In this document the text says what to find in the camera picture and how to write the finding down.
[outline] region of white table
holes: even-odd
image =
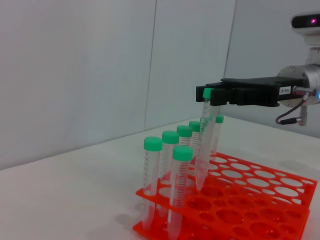
[[[183,121],[0,171],[1,240],[134,240],[143,140]],[[320,139],[225,118],[219,151],[320,181]],[[317,190],[304,240],[320,236]]]

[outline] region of test tube rack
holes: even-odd
[[[178,240],[301,240],[317,182],[233,156],[212,155],[200,192],[188,176],[183,208],[169,205],[170,185],[158,181],[155,196],[136,194],[183,215]],[[149,240],[167,240],[167,217],[156,210]]]

